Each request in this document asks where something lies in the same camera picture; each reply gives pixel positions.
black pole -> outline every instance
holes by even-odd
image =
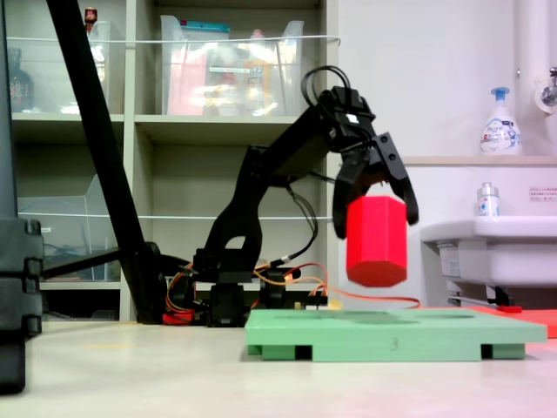
[[[5,11],[0,2],[0,218],[17,217]]]
[[[76,0],[47,0],[112,227],[121,250],[144,246],[111,117]]]
[[[141,233],[77,0],[47,0],[47,4],[111,216],[120,263],[135,302],[138,321],[161,323],[166,282],[160,272],[160,254],[158,249],[155,251],[153,246],[145,244]]]

table surface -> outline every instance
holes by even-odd
[[[51,322],[6,418],[557,416],[557,340],[524,361],[263,362],[243,329]]]

green board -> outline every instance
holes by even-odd
[[[467,309],[306,311],[256,309],[249,355],[264,360],[478,361],[523,359],[546,327]]]

white sink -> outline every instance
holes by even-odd
[[[557,287],[555,216],[443,222],[424,227],[420,238],[440,247],[444,274],[450,280],[489,286]]]

soap dispenser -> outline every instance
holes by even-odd
[[[483,136],[480,141],[482,154],[522,154],[522,136],[516,120],[508,110],[505,96],[510,92],[507,87],[491,90],[495,96],[496,106],[487,119]]]

